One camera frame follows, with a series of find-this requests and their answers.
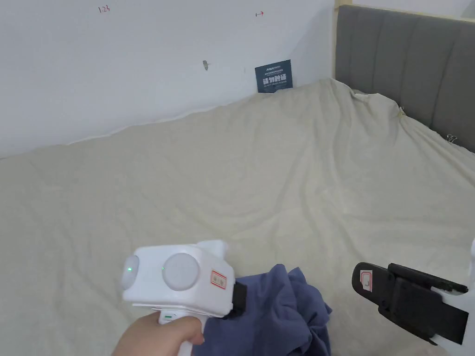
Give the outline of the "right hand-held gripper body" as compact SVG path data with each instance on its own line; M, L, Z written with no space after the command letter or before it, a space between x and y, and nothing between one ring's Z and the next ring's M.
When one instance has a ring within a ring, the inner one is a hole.
M451 356L475 354L475 246L470 250L470 285L391 263L383 316Z

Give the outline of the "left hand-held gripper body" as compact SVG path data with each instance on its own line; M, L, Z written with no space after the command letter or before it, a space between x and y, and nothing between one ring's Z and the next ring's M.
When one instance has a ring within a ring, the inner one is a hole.
M122 298L162 313L161 322L183 316L235 318L246 309L247 287L226 261L222 240L138 248L122 273Z

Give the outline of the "person's left hand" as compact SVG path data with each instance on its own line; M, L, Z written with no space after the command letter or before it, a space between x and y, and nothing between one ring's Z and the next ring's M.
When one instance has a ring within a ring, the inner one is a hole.
M159 323L160 313L152 313L134 321L119 339L113 356L176 356L183 342L204 342L201 321L183 317L166 324Z

